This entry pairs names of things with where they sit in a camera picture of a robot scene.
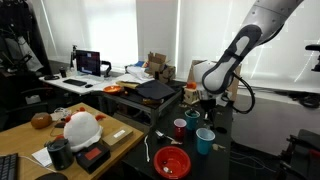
computer monitor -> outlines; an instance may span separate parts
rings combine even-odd
[[[77,71],[100,77],[101,72],[99,52],[76,50],[76,62]]]

blue cup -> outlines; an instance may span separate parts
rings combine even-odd
[[[197,134],[197,150],[202,155],[207,155],[212,148],[216,135],[209,129],[199,128]]]
[[[195,130],[198,118],[200,117],[200,113],[198,111],[190,112],[190,110],[185,112],[186,121],[187,121],[187,129],[188,130]]]

wooden table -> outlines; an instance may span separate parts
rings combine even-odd
[[[80,107],[84,107],[87,112],[93,115],[103,114],[84,103],[79,103],[68,109],[72,110],[72,112],[75,112]],[[107,116],[107,118],[99,121],[99,124],[103,127],[102,137],[108,135],[121,126],[126,125],[110,116]],[[55,137],[50,136],[50,132],[52,131],[54,125],[55,123],[52,123],[49,127],[37,130],[31,126],[31,123],[26,123],[13,129],[1,132],[0,155],[18,153],[19,156],[27,156],[34,160],[31,154],[42,149],[45,142],[55,139]],[[128,139],[116,150],[111,152],[111,157],[92,174],[88,174],[86,171],[84,171],[77,164],[75,159],[70,167],[59,172],[66,175],[68,179],[98,179],[143,138],[143,133],[141,131],[133,127],[131,128],[133,129],[133,136],[131,136],[130,139]],[[55,128],[52,131],[52,134],[57,135],[62,134],[62,132],[63,129]],[[19,179],[35,179],[41,175],[50,173],[50,171],[25,158],[19,158],[18,171]]]

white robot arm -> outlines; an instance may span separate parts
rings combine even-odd
[[[233,71],[256,46],[274,38],[303,0],[256,0],[242,28],[217,63],[194,67],[200,100],[215,99],[231,84]]]

